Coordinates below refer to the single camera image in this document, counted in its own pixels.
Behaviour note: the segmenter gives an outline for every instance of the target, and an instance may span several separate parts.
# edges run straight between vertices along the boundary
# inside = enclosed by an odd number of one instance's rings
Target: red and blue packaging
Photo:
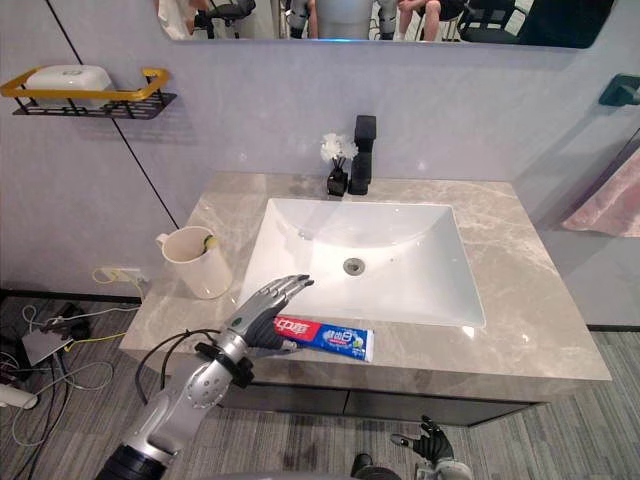
[[[273,321],[276,333],[300,345],[370,362],[373,359],[373,330],[339,327],[287,315]]]

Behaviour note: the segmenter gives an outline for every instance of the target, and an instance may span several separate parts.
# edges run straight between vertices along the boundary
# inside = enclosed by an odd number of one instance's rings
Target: sink drain
[[[348,275],[357,277],[364,272],[364,262],[359,258],[347,258],[342,264],[342,268]]]

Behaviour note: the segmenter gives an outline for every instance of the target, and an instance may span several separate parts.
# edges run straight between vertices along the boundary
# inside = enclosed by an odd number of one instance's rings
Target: white sink basin
[[[272,198],[240,303],[271,280],[297,273],[310,274],[316,283],[283,313],[485,325],[453,210],[446,205]]]

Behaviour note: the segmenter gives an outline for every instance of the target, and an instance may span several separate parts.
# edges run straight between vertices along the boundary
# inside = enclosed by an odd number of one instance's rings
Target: gold metal rack
[[[150,120],[155,118],[176,98],[174,93],[160,90],[170,78],[164,68],[142,68],[148,85],[130,90],[30,90],[25,87],[27,79],[43,67],[32,68],[22,75],[0,86],[0,95],[13,97],[18,103],[14,115],[52,115],[65,117],[133,118]],[[39,99],[66,99],[68,106],[43,106]],[[100,107],[78,105],[74,100],[108,100]]]

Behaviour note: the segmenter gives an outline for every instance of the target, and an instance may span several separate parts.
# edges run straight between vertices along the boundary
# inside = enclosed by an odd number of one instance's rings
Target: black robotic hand
[[[424,434],[420,438],[407,438],[396,433],[391,435],[391,441],[396,445],[412,448],[414,452],[434,465],[442,459],[453,458],[453,447],[438,424],[426,415],[422,415],[422,422],[420,427],[424,430]]]

